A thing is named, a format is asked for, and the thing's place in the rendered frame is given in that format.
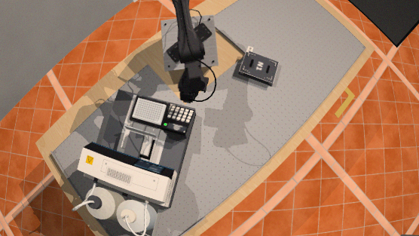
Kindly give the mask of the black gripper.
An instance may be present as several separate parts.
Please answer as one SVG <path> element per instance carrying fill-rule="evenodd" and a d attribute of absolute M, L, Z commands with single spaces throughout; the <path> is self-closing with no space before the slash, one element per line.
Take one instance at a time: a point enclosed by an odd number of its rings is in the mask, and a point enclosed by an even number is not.
<path fill-rule="evenodd" d="M 183 75 L 183 74 L 182 74 L 182 75 Z M 182 75 L 181 75 L 181 78 L 180 78 L 180 80 L 179 80 L 179 84 L 178 84 L 178 89 L 179 89 L 179 92 L 180 92 L 181 87 L 182 87 Z M 201 90 L 201 91 L 204 91 L 204 93 L 205 93 L 205 92 L 206 92 L 206 86 L 207 86 L 207 84 L 208 84 L 208 82 L 209 82 L 209 78 L 204 77 L 204 81 L 205 81 L 205 88 L 204 88 L 203 90 Z M 193 99 L 193 100 L 195 100 L 195 98 L 196 98 L 196 96 L 198 95 L 198 93 L 199 93 L 199 92 L 194 92 L 194 99 Z"/>

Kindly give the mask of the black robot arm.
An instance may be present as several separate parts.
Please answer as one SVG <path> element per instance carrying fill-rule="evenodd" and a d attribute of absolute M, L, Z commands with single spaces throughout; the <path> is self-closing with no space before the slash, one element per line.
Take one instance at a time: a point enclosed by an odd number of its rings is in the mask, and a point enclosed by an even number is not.
<path fill-rule="evenodd" d="M 175 63 L 180 60 L 180 63 L 185 64 L 185 71 L 182 75 L 182 83 L 184 81 L 184 85 L 182 85 L 180 91 L 180 100 L 184 103 L 193 103 L 193 100 L 190 101 L 189 98 L 194 99 L 194 92 L 199 92 L 205 88 L 201 63 L 194 57 L 200 61 L 204 59 L 203 55 L 205 55 L 205 50 L 202 42 L 212 35 L 211 31 L 204 23 L 193 28 L 189 11 L 189 1 L 190 0 L 172 0 L 176 10 L 176 19 L 178 23 L 178 41 L 167 49 L 168 55 Z M 198 31 L 196 31 L 197 29 Z M 194 57 L 189 50 L 187 39 Z M 174 48 L 176 45 L 177 47 Z M 202 52 L 202 54 L 200 52 Z M 174 57 L 176 59 L 174 59 Z M 191 96 L 189 94 L 191 94 Z"/>

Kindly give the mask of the white flexible hose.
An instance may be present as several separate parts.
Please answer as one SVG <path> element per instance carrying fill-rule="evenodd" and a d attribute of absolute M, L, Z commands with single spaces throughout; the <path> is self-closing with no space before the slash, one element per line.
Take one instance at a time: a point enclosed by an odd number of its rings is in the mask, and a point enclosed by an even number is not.
<path fill-rule="evenodd" d="M 76 211 L 78 208 L 80 208 L 81 206 L 83 206 L 83 205 L 85 205 L 85 204 L 94 203 L 94 201 L 87 201 L 87 199 L 88 199 L 88 197 L 89 197 L 90 195 L 92 195 L 92 194 L 93 194 L 93 191 L 94 191 L 95 187 L 96 187 L 96 183 L 94 183 L 94 184 L 93 184 L 93 188 L 92 188 L 92 190 L 91 190 L 90 194 L 87 196 L 87 198 L 86 198 L 86 199 L 85 199 L 85 200 L 84 200 L 81 204 L 79 204 L 79 205 L 77 205 L 76 207 L 72 208 L 72 211 Z"/>

